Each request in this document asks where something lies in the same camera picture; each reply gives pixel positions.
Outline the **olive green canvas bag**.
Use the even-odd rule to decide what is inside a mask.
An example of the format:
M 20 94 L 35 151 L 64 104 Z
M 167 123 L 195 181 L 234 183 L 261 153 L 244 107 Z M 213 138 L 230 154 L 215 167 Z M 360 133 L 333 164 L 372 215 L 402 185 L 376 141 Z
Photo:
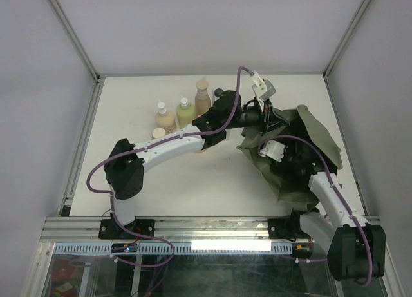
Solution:
M 273 160 L 261 157 L 258 152 L 269 140 L 293 139 L 310 146 L 325 161 L 330 173 L 336 175 L 342 169 L 341 149 L 335 143 L 326 127 L 318 121 L 307 106 L 298 105 L 294 109 L 280 110 L 281 115 L 290 122 L 274 131 L 260 134 L 255 127 L 242 131 L 243 141 L 238 149 L 253 163 L 279 201 L 291 203 L 294 209 L 309 211 L 319 202 L 310 191 L 308 184 L 289 181 L 270 172 Z

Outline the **white bottle dark cap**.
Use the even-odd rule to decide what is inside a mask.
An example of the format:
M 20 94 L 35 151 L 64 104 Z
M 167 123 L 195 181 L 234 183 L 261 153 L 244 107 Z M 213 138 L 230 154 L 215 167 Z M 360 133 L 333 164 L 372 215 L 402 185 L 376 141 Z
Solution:
M 212 91 L 212 100 L 216 101 L 223 95 L 223 89 L 221 88 L 216 88 L 215 90 Z

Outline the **yellow-green lotion bottle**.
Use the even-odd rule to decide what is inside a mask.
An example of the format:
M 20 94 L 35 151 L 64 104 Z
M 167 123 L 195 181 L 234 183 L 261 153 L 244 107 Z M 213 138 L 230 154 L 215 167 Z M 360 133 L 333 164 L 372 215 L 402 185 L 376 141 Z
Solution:
M 191 124 L 196 116 L 197 114 L 194 104 L 189 102 L 187 97 L 181 97 L 180 103 L 176 107 L 176 117 L 178 119 L 180 129 L 183 129 L 187 125 Z

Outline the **small tan pump bottle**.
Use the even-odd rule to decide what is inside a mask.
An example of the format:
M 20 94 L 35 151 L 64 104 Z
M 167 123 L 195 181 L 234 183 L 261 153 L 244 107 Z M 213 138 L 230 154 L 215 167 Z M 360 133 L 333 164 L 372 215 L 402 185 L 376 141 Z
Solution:
M 155 122 L 158 127 L 163 128 L 166 134 L 173 133 L 177 130 L 175 116 L 171 110 L 168 110 L 165 103 L 158 101 Z

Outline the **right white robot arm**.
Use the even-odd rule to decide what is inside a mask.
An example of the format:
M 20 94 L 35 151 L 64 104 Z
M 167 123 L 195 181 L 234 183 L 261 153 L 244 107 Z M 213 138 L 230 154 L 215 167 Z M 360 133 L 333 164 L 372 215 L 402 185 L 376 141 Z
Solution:
M 281 135 L 263 143 L 259 155 L 322 205 L 325 216 L 311 208 L 291 218 L 288 231 L 295 237 L 308 234 L 321 246 L 335 280 L 353 280 L 366 287 L 383 277 L 386 233 L 350 205 L 337 180 L 338 167 L 319 146 L 309 139 Z

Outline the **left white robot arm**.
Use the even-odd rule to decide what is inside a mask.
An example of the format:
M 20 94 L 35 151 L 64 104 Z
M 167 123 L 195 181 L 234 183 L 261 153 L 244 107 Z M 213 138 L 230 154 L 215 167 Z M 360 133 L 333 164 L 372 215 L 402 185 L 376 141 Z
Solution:
M 235 91 L 215 91 L 217 99 L 209 110 L 178 132 L 143 144 L 119 140 L 113 148 L 111 161 L 104 164 L 106 180 L 113 190 L 115 214 L 112 230 L 121 238 L 130 237 L 135 230 L 135 212 L 131 201 L 143 188 L 144 173 L 180 155 L 203 151 L 222 142 L 227 130 L 254 128 L 259 134 L 287 126 L 289 121 L 272 106 L 253 98 L 246 104 Z

